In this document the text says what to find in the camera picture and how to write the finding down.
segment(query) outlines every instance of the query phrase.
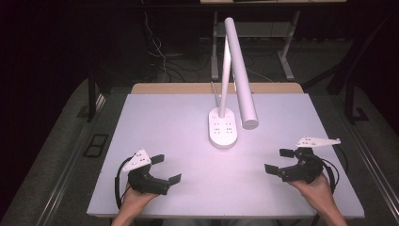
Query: table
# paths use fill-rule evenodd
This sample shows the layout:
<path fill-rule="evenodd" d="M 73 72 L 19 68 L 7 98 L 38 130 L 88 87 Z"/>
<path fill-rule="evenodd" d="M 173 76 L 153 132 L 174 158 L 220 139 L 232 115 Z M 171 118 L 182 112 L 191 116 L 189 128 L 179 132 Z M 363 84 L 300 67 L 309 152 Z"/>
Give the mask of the table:
<path fill-rule="evenodd" d="M 308 218 L 315 214 L 297 190 L 264 172 L 264 164 L 287 167 L 295 159 L 279 156 L 280 148 L 295 149 L 303 136 L 327 134 L 308 94 L 298 84 L 250 84 L 260 125 L 237 128 L 238 140 L 228 150 L 209 141 L 207 116 L 215 107 L 211 84 L 136 84 L 128 95 L 88 214 L 112 218 L 118 208 L 114 177 L 120 163 L 144 148 L 149 156 L 163 153 L 152 166 L 154 177 L 182 174 L 166 196 L 153 200 L 142 218 Z M 227 106 L 239 119 L 230 84 Z M 335 200 L 346 218 L 363 218 L 364 211 L 331 146 L 314 150 L 341 174 Z M 120 177 L 122 186 L 126 174 Z"/>

